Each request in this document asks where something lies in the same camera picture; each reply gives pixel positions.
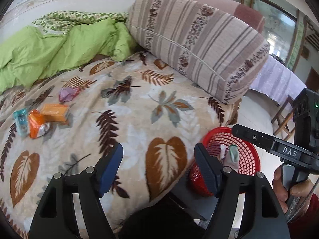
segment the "hand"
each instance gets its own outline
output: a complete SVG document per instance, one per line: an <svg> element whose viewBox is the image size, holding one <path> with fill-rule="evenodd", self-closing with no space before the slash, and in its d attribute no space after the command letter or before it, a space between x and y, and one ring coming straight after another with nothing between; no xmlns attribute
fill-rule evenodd
<svg viewBox="0 0 319 239"><path fill-rule="evenodd" d="M290 189L290 194L295 197L300 197L298 204L301 204L301 202L303 202L303 200L308 196L313 185L314 184L310 180L306 180L304 182L298 183ZM274 172L274 179L272 180L272 188L278 198L279 204L283 212L286 213L288 210L288 206L285 203L285 201L288 199L288 192L281 182L280 166ZM297 214L296 218L302 216L307 211L309 204L310 204L310 199L307 200L303 208Z"/></svg>

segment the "green blanket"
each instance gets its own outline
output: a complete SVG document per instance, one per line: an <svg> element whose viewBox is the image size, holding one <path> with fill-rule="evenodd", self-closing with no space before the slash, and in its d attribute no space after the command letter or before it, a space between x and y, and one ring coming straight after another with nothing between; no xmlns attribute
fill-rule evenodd
<svg viewBox="0 0 319 239"><path fill-rule="evenodd" d="M30 88L96 54L126 59L136 47L122 22L127 15L57 11L35 20L0 45L0 94L15 85Z"/></svg>

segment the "wooden stool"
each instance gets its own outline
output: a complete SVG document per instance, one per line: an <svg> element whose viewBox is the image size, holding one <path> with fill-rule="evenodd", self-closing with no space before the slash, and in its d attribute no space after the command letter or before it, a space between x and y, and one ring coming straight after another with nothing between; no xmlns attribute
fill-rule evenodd
<svg viewBox="0 0 319 239"><path fill-rule="evenodd" d="M289 112L289 114L286 116L286 118L284 119L283 122L280 122L279 116L281 115L282 111L284 110L284 108L287 106L287 104L290 103L291 107L293 108L293 99L288 95L288 98L286 99L285 103L282 105L282 107L280 108L280 110L277 112L277 114L275 115L275 117L272 119L272 123L275 122L275 120L277 120L278 122L278 128L277 130L274 132L274 136L277 136L278 133L280 131L285 131L288 135L285 137L284 141L287 141L294 133L295 128L293 128L292 131L289 131L289 128L287 126L287 123L289 122L289 120L293 117L293 109L291 112Z"/></svg>

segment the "cable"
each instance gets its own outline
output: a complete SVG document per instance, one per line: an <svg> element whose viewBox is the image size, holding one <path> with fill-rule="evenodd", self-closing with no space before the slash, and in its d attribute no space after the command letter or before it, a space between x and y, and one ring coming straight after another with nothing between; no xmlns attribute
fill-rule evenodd
<svg viewBox="0 0 319 239"><path fill-rule="evenodd" d="M296 209L296 211L290 217L287 218L287 223L289 223L298 214L298 212L301 210L301 208L305 205L306 201L308 199L310 199L310 197L314 193L315 188L317 187L318 183L319 183L319 177L318 177L316 183L314 184L314 186L312 187L311 191L309 192L308 196L301 203L301 205Z"/></svg>

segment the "red basket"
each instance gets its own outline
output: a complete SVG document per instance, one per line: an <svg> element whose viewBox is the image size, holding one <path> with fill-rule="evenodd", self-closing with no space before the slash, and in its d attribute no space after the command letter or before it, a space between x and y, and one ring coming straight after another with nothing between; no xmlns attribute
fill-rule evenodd
<svg viewBox="0 0 319 239"><path fill-rule="evenodd" d="M236 145L239 151L239 170L238 173L254 175L260 171L260 160L255 147L247 141L241 140L232 135L232 129L229 127L218 127L209 131L203 139L203 145L211 156L217 156L220 149L218 144L224 144L227 147ZM202 174L196 163L189 172L189 185L199 195L208 197L213 194L208 191Z"/></svg>

